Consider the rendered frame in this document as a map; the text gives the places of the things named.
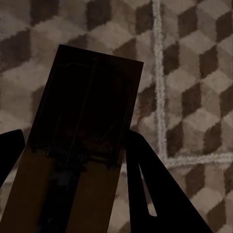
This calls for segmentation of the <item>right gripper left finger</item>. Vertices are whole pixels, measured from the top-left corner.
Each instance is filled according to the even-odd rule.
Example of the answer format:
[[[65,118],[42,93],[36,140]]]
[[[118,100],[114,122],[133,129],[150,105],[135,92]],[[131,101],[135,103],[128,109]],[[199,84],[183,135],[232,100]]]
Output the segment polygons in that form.
[[[0,186],[24,149],[25,141],[20,129],[0,134]]]

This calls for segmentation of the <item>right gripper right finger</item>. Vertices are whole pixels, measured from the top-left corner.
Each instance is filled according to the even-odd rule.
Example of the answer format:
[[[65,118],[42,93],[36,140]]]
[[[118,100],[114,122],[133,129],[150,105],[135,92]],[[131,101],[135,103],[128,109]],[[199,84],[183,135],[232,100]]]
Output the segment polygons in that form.
[[[213,233],[145,138],[126,129],[131,233]],[[157,216],[149,214],[142,176]]]

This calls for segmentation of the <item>mousetrap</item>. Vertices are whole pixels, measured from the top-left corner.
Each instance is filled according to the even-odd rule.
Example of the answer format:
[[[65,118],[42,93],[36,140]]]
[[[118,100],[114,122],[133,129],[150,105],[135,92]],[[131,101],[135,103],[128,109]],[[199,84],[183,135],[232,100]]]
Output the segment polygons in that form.
[[[59,44],[0,233],[108,233],[143,64]]]

